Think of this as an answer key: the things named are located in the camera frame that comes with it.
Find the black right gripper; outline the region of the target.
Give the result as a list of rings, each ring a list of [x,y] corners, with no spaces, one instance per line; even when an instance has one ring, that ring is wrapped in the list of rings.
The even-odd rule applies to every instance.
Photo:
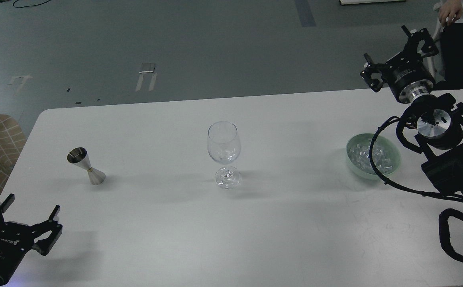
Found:
[[[386,83],[396,101],[407,104],[434,89],[436,81],[425,67],[424,59],[438,55],[439,49],[426,28],[410,31],[402,25],[401,29],[408,37],[401,54],[386,63],[374,63],[365,53],[366,63],[360,75],[372,91],[379,92]]]

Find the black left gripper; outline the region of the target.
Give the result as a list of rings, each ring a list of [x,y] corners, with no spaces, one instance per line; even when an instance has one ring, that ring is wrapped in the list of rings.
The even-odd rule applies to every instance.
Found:
[[[9,194],[0,204],[0,286],[10,281],[26,253],[31,249],[41,256],[47,256],[63,230],[58,218],[60,205],[55,205],[47,220],[31,227],[24,224],[5,223],[3,214],[14,200],[15,195]],[[47,238],[34,241],[46,233]]]

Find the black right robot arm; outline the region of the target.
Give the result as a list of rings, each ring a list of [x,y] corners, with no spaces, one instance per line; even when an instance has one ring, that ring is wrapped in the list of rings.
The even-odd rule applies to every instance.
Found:
[[[457,103],[450,93],[434,96],[436,84],[423,60],[438,54],[439,50],[427,29],[408,30],[407,43],[398,54],[385,63],[374,63],[364,54],[366,64],[361,78],[374,92],[388,85],[397,102],[408,104],[401,116],[388,118],[372,136],[369,161],[374,173],[384,184],[424,197],[463,203],[463,103]],[[373,148],[380,133],[396,124],[399,142],[412,152],[423,154],[426,162],[421,169],[437,192],[418,191],[398,184],[383,175],[373,161]],[[463,263],[463,255],[451,244],[448,220],[463,221],[463,212],[448,208],[438,218],[439,241],[450,258]]]

